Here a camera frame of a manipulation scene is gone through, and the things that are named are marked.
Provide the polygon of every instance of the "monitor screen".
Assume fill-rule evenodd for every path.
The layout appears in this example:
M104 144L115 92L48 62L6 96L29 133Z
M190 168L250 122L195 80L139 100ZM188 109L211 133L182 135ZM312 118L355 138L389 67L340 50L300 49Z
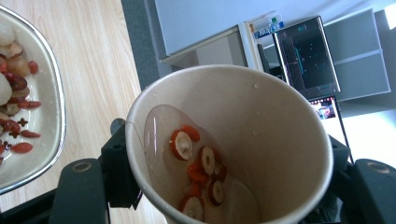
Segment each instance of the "monitor screen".
M310 100L309 103L317 112L326 133L344 144L344 146L349 147L347 134L344 129L343 120L335 96L313 99Z
M284 78L306 99L340 91L320 17L273 34Z

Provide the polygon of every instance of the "wooden table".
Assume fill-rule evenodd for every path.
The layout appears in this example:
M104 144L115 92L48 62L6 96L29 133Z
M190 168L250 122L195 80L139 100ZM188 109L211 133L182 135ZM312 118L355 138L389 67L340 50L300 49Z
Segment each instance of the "wooden table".
M64 151L31 183L0 196L6 211L57 188L72 161L98 158L115 118L126 118L140 93L134 55L120 0L0 0L32 23L58 60L66 103ZM110 209L112 223L166 223L145 198L134 209Z

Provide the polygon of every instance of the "white wall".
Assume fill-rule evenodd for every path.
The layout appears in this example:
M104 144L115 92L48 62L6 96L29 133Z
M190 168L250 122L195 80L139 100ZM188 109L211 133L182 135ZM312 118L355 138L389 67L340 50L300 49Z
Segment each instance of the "white wall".
M155 0L167 55L174 54L240 22L262 15L281 14L291 25L320 14L333 21L349 13L375 6L375 11L395 0Z
M396 109L343 119L354 160L372 159L396 168Z
M396 29L389 29L384 11L375 13L375 21L392 92L341 103L341 109L348 114L343 122L354 159L373 159L396 168ZM351 113L353 107L357 112ZM369 113L357 116L364 110Z

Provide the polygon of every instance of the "plate rim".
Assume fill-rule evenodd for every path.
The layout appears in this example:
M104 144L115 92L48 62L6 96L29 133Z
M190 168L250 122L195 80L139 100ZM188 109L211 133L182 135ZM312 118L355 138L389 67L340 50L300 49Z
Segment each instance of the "plate rim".
M27 175L26 177L22 177L21 180L17 179L15 181L15 183L13 183L13 184L8 184L8 185L4 185L4 186L1 186L1 184L0 184L0 195L2 195L7 192L10 192L14 189L17 189L17 188L35 180L39 176L43 175L59 159L59 157L61 156L61 153L63 151L63 148L64 148L64 139L65 139L65 134L66 134L66 112L65 112L65 101L64 101L64 88L63 88L63 83L62 83L62 79L61 79L59 65L57 63L55 55L54 55L47 39L33 26L32 23L27 21L25 18L23 18L16 12L10 10L7 7L1 6L1 5L0 5L0 11L4 11L6 14L11 16L12 18L15 18L17 21L20 21L21 23L23 23L23 25L25 25L29 30L31 30L32 33L40 40L40 43L43 45L45 52L48 54L49 61L52 64L52 69L53 69L54 77L56 80L56 90L57 90L57 94L59 95L58 100L59 100L59 106L60 106L60 108L59 108L59 111L60 111L60 126L59 126L60 134L59 134L59 141L57 143L56 153L54 153L54 156L49 160L48 163L46 163L42 167L39 167L38 170L34 171L32 174Z

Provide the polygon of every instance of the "dried fruit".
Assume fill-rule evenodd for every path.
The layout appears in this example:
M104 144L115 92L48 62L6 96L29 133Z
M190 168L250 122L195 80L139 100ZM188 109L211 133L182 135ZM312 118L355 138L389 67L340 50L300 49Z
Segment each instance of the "dried fruit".
M35 61L30 61L28 65L31 74L36 74L38 72L38 64Z
M215 205L219 206L224 201L224 188L219 180L213 180L208 188L207 195L209 196L209 201Z
M178 210L188 217L204 221L204 207L201 200L194 196L184 197L178 206Z
M39 133L34 133L34 132L30 132L30 131L28 131L28 130L23 130L23 131L21 131L21 135L22 135L23 137L28 137L28 138L38 138L38 137L41 137L41 134L39 134Z
M201 136L198 133L198 131L188 124L181 126L181 131L188 134L190 139L194 142L198 142L201 139Z
M216 165L213 149L211 147L201 147L198 154L198 160L204 168L205 173L207 175L212 175L215 171Z
M24 77L6 72L4 76L8 80L9 85L13 91L21 91L27 87L27 81Z
M192 141L188 134L176 130L171 135L170 146L173 154L181 161L187 161L192 157Z
M205 174L200 162L195 162L187 168L187 174L190 179L195 182L206 183L210 176Z
M29 143L18 143L17 145L11 146L10 149L16 153L26 153L33 149L33 146Z

